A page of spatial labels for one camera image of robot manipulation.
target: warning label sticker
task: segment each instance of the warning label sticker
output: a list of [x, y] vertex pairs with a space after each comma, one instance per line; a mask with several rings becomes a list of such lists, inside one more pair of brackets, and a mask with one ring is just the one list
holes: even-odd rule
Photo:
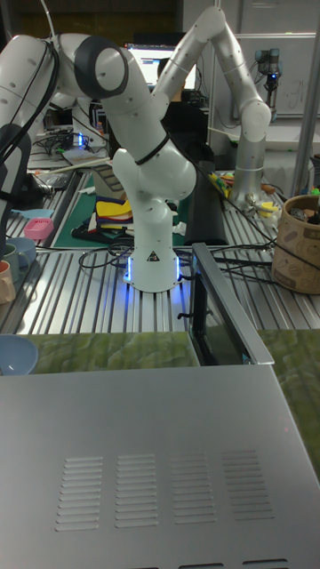
[[153, 252], [148, 256], [147, 260], [150, 260], [150, 261], [153, 261], [153, 262], [154, 262], [154, 261], [160, 260], [160, 259], [159, 259], [159, 257], [157, 256], [156, 252], [153, 251]]

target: electronic device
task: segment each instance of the electronic device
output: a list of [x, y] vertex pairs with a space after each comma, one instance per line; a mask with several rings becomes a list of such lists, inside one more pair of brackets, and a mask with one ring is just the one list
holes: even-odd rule
[[279, 50], [258, 50], [255, 53], [255, 60], [258, 63], [259, 72], [267, 78], [264, 84], [268, 92], [266, 103], [271, 109], [271, 122], [276, 120], [276, 92], [279, 78], [283, 74], [282, 61], [279, 61]]
[[[175, 50], [174, 46], [168, 45], [142, 45], [124, 44], [138, 61], [146, 83], [149, 87], [155, 87], [157, 82], [157, 66], [160, 60], [170, 58]], [[186, 79], [185, 89], [193, 91], [196, 88], [196, 65], [191, 69]]]

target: ventilation slot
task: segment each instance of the ventilation slot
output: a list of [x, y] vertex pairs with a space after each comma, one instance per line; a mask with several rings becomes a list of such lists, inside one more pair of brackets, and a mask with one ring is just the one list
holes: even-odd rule
[[65, 460], [56, 532], [99, 527], [101, 479], [101, 457]]
[[213, 567], [224, 567], [224, 564], [213, 563], [210, 565], [182, 565], [179, 569], [213, 569]]
[[157, 525], [154, 454], [119, 456], [116, 462], [116, 527]]
[[256, 451], [222, 453], [222, 463], [235, 520], [273, 519]]
[[212, 483], [205, 454], [172, 454], [170, 463], [175, 523], [215, 522]]
[[261, 561], [244, 561], [247, 569], [289, 569], [286, 559], [262, 559]]

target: whiteboard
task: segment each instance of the whiteboard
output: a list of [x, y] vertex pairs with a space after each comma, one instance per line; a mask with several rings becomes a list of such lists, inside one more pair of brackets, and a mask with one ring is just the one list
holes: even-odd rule
[[[254, 62], [256, 50], [270, 50], [274, 47], [279, 49], [279, 61], [283, 62], [283, 75], [279, 79], [276, 95], [277, 115], [279, 117], [302, 116], [316, 35], [238, 35], [236, 37], [241, 45], [248, 68]], [[256, 70], [257, 67], [252, 71], [253, 79], [256, 77]], [[267, 99], [267, 91], [263, 86], [265, 83], [266, 79], [262, 79], [257, 84], [258, 93], [263, 100]]]

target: blue bowl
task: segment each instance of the blue bowl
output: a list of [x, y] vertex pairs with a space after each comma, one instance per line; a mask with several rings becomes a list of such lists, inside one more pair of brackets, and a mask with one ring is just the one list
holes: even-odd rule
[[28, 375], [36, 367], [35, 344], [15, 334], [0, 334], [0, 367], [3, 375]]

